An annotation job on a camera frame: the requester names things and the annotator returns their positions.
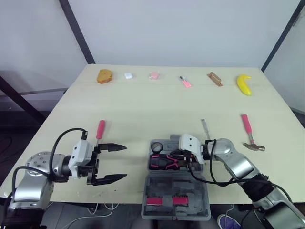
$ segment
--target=black metal frame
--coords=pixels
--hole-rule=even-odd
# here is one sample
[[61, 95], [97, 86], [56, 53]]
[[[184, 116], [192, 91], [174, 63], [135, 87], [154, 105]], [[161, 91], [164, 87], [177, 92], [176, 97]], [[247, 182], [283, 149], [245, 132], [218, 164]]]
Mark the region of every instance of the black metal frame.
[[268, 64], [271, 62], [272, 58], [276, 54], [277, 50], [280, 48], [281, 44], [283, 43], [285, 37], [289, 33], [291, 27], [294, 25], [295, 21], [297, 20], [299, 14], [301, 13], [303, 7], [305, 6], [305, 0], [300, 0], [298, 6], [296, 7], [294, 13], [292, 14], [289, 22], [287, 23], [284, 31], [282, 32], [280, 38], [277, 40], [274, 48], [272, 49], [271, 53], [269, 54], [267, 60], [265, 61], [264, 65], [262, 66], [262, 72], [264, 72], [268, 66]]
[[0, 76], [0, 90], [3, 91], [9, 98], [11, 98], [18, 106], [31, 115], [37, 122], [42, 124], [46, 117], [37, 111], [28, 101], [26, 101], [12, 86], [10, 86]]
[[72, 29], [75, 39], [82, 51], [82, 54], [84, 55], [87, 63], [95, 63], [94, 58], [87, 45], [87, 42], [81, 32], [80, 26], [78, 25], [78, 23], [76, 21], [74, 13], [69, 4], [69, 1], [68, 0], [59, 0], [59, 2], [61, 4], [62, 11], [64, 12], [64, 14], [67, 18], [67, 21]]

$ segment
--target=white cable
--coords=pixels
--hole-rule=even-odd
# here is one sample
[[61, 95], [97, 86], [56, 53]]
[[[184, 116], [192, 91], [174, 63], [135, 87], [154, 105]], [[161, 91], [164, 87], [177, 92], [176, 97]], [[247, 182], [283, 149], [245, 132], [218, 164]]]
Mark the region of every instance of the white cable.
[[108, 215], [104, 215], [104, 216], [85, 216], [85, 217], [79, 217], [73, 221], [71, 221], [70, 223], [68, 223], [66, 226], [64, 226], [62, 229], [66, 228], [69, 229], [69, 227], [72, 225], [72, 223], [80, 220], [80, 219], [91, 219], [91, 218], [102, 218], [102, 217], [107, 217], [107, 216], [110, 216], [113, 212], [113, 209], [111, 210], [111, 212], [108, 214]]
[[225, 217], [224, 217], [224, 228], [226, 228], [226, 224], [227, 224], [227, 216], [228, 216], [228, 212], [234, 209], [234, 204], [232, 204], [232, 207], [230, 209], [228, 209], [225, 212]]
[[97, 203], [94, 212], [91, 212], [91, 210], [89, 208], [87, 208], [87, 211], [90, 213], [90, 215], [94, 215], [96, 213], [98, 206], [99, 206], [99, 204]]
[[104, 204], [104, 206], [105, 206], [105, 208], [107, 208], [108, 210], [115, 210], [115, 209], [119, 206], [119, 204], [117, 204], [114, 208], [109, 208], [109, 207], [107, 206], [107, 204]]

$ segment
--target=white eraser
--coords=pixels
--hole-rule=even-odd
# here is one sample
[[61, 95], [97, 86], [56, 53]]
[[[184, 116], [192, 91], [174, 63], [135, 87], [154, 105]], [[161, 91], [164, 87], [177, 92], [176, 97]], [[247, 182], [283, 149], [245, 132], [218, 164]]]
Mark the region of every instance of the white eraser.
[[126, 80], [132, 79], [133, 75], [131, 73], [125, 73]]

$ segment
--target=gray plastic case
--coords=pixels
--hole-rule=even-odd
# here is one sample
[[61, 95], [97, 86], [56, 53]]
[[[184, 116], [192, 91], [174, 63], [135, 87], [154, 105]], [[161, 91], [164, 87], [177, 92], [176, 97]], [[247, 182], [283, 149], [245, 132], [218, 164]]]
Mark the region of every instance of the gray plastic case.
[[[149, 156], [153, 154], [151, 145], [154, 142], [163, 145], [160, 154], [168, 154], [178, 149], [179, 136], [151, 141]], [[202, 165], [193, 163], [192, 169], [197, 177], [205, 179], [200, 175]], [[177, 194], [188, 197], [188, 206], [173, 206], [172, 197]], [[162, 206], [147, 205], [148, 197], [162, 198]], [[150, 170], [145, 181], [141, 215], [143, 219], [207, 221], [211, 218], [211, 210], [206, 184], [195, 180], [184, 167], [180, 170]]]

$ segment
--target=tool kit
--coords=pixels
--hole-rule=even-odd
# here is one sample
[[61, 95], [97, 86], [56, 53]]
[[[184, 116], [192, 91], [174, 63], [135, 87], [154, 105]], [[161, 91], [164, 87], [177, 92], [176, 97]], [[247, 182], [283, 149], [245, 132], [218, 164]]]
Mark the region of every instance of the tool kit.
[[[179, 135], [170, 140], [155, 139], [149, 147], [148, 169], [142, 204], [144, 219], [197, 220], [211, 217], [206, 184], [188, 171], [185, 152], [179, 150]], [[192, 170], [200, 174], [203, 166], [191, 157]]]

